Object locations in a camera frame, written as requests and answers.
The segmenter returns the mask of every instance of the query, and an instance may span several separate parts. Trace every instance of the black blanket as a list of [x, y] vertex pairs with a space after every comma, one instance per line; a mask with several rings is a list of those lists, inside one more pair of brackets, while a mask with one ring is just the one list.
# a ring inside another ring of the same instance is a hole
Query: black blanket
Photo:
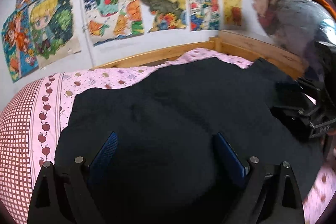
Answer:
[[213, 154], [223, 132], [247, 156], [290, 162], [305, 198], [323, 162], [319, 142], [300, 143], [269, 110], [275, 83], [292, 81], [262, 59], [243, 70], [211, 58], [89, 89], [75, 98], [55, 163], [94, 156], [115, 132], [115, 155], [90, 189], [108, 223], [219, 223], [235, 195]]

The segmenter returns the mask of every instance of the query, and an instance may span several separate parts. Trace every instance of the red checkered fabric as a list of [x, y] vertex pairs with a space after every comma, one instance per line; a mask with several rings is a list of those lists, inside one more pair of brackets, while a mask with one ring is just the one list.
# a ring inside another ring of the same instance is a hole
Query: red checkered fabric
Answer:
[[26, 224], [32, 195], [28, 136], [41, 80], [26, 85], [0, 116], [0, 200], [18, 224]]

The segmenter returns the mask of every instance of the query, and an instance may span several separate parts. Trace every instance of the blonde cartoon character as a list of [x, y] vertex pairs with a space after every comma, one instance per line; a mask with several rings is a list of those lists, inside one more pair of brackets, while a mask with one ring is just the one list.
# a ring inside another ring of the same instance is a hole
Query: blonde cartoon character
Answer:
[[41, 54], [50, 48], [50, 41], [55, 38], [48, 24], [56, 13], [58, 6], [58, 0], [40, 0], [31, 10], [30, 22], [35, 30], [33, 40], [36, 50]]

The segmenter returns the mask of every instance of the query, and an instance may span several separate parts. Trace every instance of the bed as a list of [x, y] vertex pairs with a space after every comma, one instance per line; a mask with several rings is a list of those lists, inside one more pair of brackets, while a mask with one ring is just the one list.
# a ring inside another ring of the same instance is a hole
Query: bed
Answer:
[[[219, 31], [218, 37], [206, 42], [145, 52], [89, 70], [57, 73], [26, 85], [0, 113], [0, 213], [4, 218], [0, 222], [26, 223], [39, 170], [45, 161], [54, 162], [58, 138], [67, 126], [76, 94], [93, 87], [126, 88], [162, 67], [211, 57], [241, 68], [262, 57], [294, 79], [307, 66], [299, 57], [256, 38]], [[324, 223], [334, 211], [333, 147], [303, 202], [306, 223]]]

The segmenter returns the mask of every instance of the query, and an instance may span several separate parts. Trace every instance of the blue gripper pad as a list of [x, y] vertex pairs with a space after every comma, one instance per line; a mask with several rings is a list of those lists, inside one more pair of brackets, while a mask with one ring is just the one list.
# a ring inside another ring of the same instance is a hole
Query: blue gripper pad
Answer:
[[90, 174], [87, 180], [89, 187], [100, 183], [100, 179], [103, 177], [110, 160], [115, 154], [117, 146], [118, 135], [112, 132], [90, 165]]
[[245, 177], [248, 174], [248, 163], [242, 163], [243, 160], [239, 159], [236, 152], [221, 133], [214, 135], [214, 147], [232, 183], [243, 188], [245, 185]]

